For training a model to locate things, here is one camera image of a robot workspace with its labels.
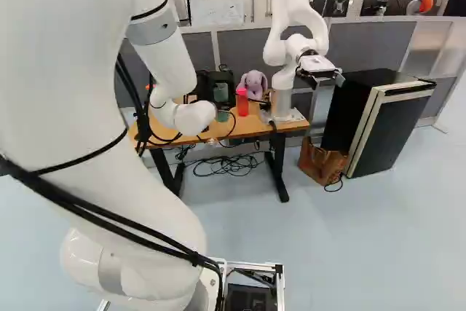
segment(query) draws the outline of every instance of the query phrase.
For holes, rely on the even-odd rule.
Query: desk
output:
[[[250,138],[254,136],[270,134],[273,131],[273,128],[270,125],[266,125],[261,121],[259,117],[259,105],[257,103],[249,103],[249,115],[246,117],[240,117],[237,113],[236,107],[231,109],[230,112],[236,116],[237,124],[229,136],[225,137],[225,135],[227,135],[233,127],[234,122],[233,118],[231,117],[227,122],[224,123],[213,121],[209,126],[209,130],[205,133],[200,133],[199,137],[202,140],[207,140],[209,138],[217,138],[218,140],[230,138]],[[159,121],[152,115],[150,115],[149,121],[151,124],[151,129],[160,138],[171,139],[174,138],[178,133],[176,130],[169,129],[160,124]],[[272,172],[275,187],[277,188],[278,195],[282,202],[287,202],[290,200],[282,179],[283,157],[285,154],[286,139],[285,133],[297,130],[307,130],[307,128],[309,128],[309,122],[306,120],[277,124],[277,132],[273,134],[270,139],[270,143],[274,148],[275,155],[273,155],[271,151],[264,152],[265,160]],[[131,126],[128,135],[131,137],[131,140],[135,146],[138,143],[135,139],[137,134],[138,126],[136,123],[134,123]],[[160,146],[164,145],[162,141],[157,140],[154,136],[150,138],[150,141],[152,143],[159,144]],[[183,135],[178,140],[170,143],[170,146],[189,145],[199,142],[203,141],[199,140],[197,136]],[[185,164],[183,162],[178,164],[175,175],[173,176],[170,167],[168,166],[167,158],[165,157],[163,149],[155,145],[151,145],[150,143],[147,144],[147,149],[151,152],[152,158],[154,159],[155,165],[157,166],[164,185],[175,195],[180,197],[183,172],[186,167]]]

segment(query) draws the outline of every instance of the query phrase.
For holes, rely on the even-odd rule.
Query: whiteboard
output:
[[[243,0],[191,0],[193,26],[241,25],[245,22]]]

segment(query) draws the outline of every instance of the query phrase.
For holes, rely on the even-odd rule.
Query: bunny plush toy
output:
[[[241,82],[237,88],[245,87],[248,91],[248,98],[254,100],[262,100],[264,91],[267,90],[267,78],[262,72],[252,70],[244,73],[241,77]]]

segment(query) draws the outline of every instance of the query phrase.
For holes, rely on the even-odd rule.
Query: orange robot part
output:
[[[421,0],[420,12],[427,12],[434,6],[434,0]]]

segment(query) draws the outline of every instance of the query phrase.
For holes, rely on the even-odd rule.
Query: table top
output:
[[[273,131],[273,128],[270,125],[264,124],[259,117],[259,104],[250,102],[249,103],[249,115],[246,117],[240,117],[238,115],[236,107],[233,107],[230,112],[236,116],[236,126],[230,135],[226,137],[228,132],[232,129],[234,121],[230,115],[227,122],[217,122],[213,121],[209,125],[209,130],[205,133],[200,133],[199,137],[202,140],[199,140],[197,136],[181,136],[178,140],[170,143],[170,146],[177,145],[186,145],[191,143],[204,142],[209,138],[216,138],[218,140],[229,139],[229,138],[249,138],[253,136],[259,136],[268,134]],[[157,134],[160,138],[171,139],[178,134],[177,130],[167,128],[163,126],[152,114],[150,114],[149,121],[151,124],[151,129],[154,133]],[[301,120],[298,122],[286,122],[286,123],[277,123],[278,132],[290,132],[297,130],[306,130],[309,127],[309,122],[307,120]],[[137,144],[135,136],[138,134],[138,126],[134,123],[128,131],[128,135],[134,144]],[[150,141],[153,143],[160,144],[164,146],[163,141],[157,140],[154,136],[150,138]],[[147,144],[147,148],[154,148],[156,146]]]

